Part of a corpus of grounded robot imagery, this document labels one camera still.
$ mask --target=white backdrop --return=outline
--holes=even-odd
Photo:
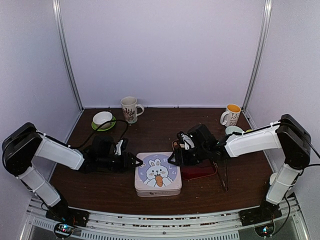
[[[0,143],[26,122],[65,141],[79,110],[52,0],[0,0],[0,6]],[[49,177],[52,161],[38,158],[32,163]],[[1,164],[1,240],[18,239],[30,199],[31,193]]]
[[[264,0],[61,0],[84,107],[242,105]]]
[[[258,127],[291,114],[320,151],[320,1],[273,1],[262,63],[248,111]],[[268,151],[279,168],[281,150]],[[311,162],[319,163],[312,153]],[[294,188],[311,239],[319,239],[320,168],[307,168]]]

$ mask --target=bowl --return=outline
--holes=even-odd
[[[101,124],[111,121],[114,116],[112,115],[111,112],[109,111],[101,111],[98,112],[96,115],[93,117],[93,123],[99,127]],[[111,126],[111,122],[104,124],[100,129],[107,129]]]
[[[225,129],[225,134],[227,134],[227,135],[232,134],[233,132],[242,133],[243,130],[238,126],[228,126]]]

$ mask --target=rabbit illustration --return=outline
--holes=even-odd
[[[144,181],[145,184],[154,188],[161,188],[162,186],[168,186],[173,180],[168,177],[168,169],[161,165],[161,160],[149,160],[149,169],[146,171],[147,179]]]

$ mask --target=plate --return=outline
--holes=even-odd
[[[111,123],[110,127],[106,128],[106,129],[101,129],[100,128],[97,131],[98,132],[105,132],[105,131],[108,131],[108,130],[112,129],[115,125],[116,125],[116,122],[114,121],[114,122]],[[94,122],[91,123],[91,127],[93,128],[93,130],[96,130],[98,128],[97,125]]]

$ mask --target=cup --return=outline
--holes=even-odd
[[[222,113],[220,123],[226,127],[237,125],[241,108],[235,104],[228,104],[225,112]]]
[[[137,104],[138,100],[133,96],[127,96],[121,99],[122,111],[124,119],[129,124],[134,124],[138,121],[138,116],[144,113],[145,108],[141,104]]]
[[[99,127],[101,124],[112,120],[114,116],[109,111],[101,111],[94,115],[92,121],[94,124]],[[100,129],[107,129],[111,126],[111,122],[104,124]]]

